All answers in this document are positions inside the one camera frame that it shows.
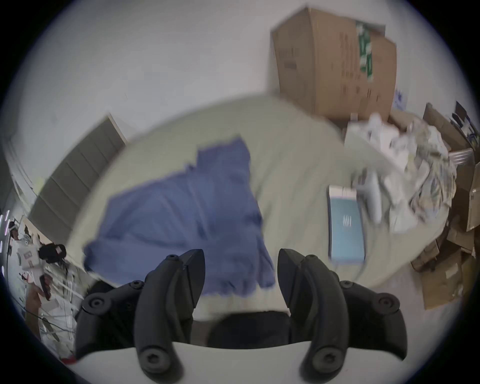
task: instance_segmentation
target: blue cloth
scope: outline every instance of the blue cloth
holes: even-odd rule
[[[97,239],[84,249],[85,267],[126,284],[144,280],[169,254],[203,249],[202,294],[247,296],[257,282],[271,287],[274,267],[249,163],[239,138],[199,151],[196,167],[112,197]]]

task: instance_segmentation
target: white bed sheet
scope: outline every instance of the white bed sheet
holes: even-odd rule
[[[112,195],[182,170],[194,164],[199,147],[236,135],[245,140],[251,154],[251,188],[264,217],[264,241],[275,266],[279,249],[292,248],[317,255],[342,280],[372,287],[413,260],[444,227],[447,208],[428,225],[419,224],[401,235],[390,234],[385,219],[375,227],[363,212],[364,265],[332,265],[327,186],[349,186],[352,174],[364,164],[349,155],[339,129],[329,121],[312,118],[279,96],[256,96],[195,112],[128,144],[98,180],[77,217],[67,244],[70,261],[83,266],[83,247],[96,236]],[[385,196],[383,209],[388,209]],[[257,288],[247,298],[201,297],[194,318],[266,310],[287,310],[278,284]]]

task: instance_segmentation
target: cardboard box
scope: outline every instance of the cardboard box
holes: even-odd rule
[[[474,231],[465,232],[460,227],[460,217],[454,217],[450,223],[447,223],[442,234],[425,247],[422,253],[411,262],[413,269],[421,272],[426,268],[426,265],[436,259],[445,259],[445,256],[440,256],[441,253],[451,253],[460,247],[464,253],[472,254],[474,248]],[[458,247],[444,246],[445,242],[452,243]]]
[[[435,270],[423,272],[420,278],[425,309],[447,304],[460,297],[463,291],[461,249],[437,264]]]
[[[357,21],[305,8],[273,31],[280,91],[305,111],[328,119],[387,120],[396,81],[396,45],[384,27],[364,23],[372,77],[360,69]]]
[[[464,134],[454,127],[450,122],[441,115],[430,103],[425,106],[423,119],[428,125],[433,125],[442,135],[442,139],[452,148],[452,151],[471,148]]]
[[[408,126],[413,123],[414,119],[421,120],[421,118],[413,113],[392,108],[390,110],[390,115],[388,116],[387,122],[395,125],[400,132],[406,132]]]
[[[474,231],[465,232],[461,229],[460,216],[456,216],[452,219],[446,238],[447,241],[460,246],[462,252],[472,254],[474,237]]]
[[[442,139],[453,151],[472,148],[463,133],[436,111],[430,103],[425,107],[423,119],[435,126]],[[456,192],[452,201],[452,213],[460,215],[460,227],[470,231],[480,225],[480,163],[475,166],[462,165],[457,168]]]
[[[460,228],[465,231],[480,225],[480,163],[457,168],[452,212],[460,215]]]
[[[446,226],[442,232],[442,234],[437,237],[434,241],[432,241],[429,245],[425,247],[418,257],[412,261],[412,267],[417,272],[420,272],[426,264],[428,264],[431,260],[436,259],[436,257],[440,254],[440,249],[442,247],[443,242],[447,238],[449,228]]]
[[[475,285],[479,274],[479,264],[472,255],[465,255],[462,259],[462,296],[468,296]]]

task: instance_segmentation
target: white wall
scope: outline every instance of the white wall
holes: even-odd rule
[[[15,79],[0,117],[32,187],[111,112],[127,138],[225,99],[278,89],[271,29],[301,0],[80,1],[44,33]],[[312,1],[320,9],[386,24],[397,43],[397,87],[420,115],[474,102],[443,42],[406,3]]]

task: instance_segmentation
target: gray floor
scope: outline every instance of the gray floor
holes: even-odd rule
[[[400,300],[408,337],[407,358],[398,372],[398,381],[401,381],[402,375],[408,375],[420,368],[439,346],[461,310],[462,301],[455,299],[426,311],[423,307],[420,274],[415,272],[410,264],[405,265],[374,290],[392,293]]]

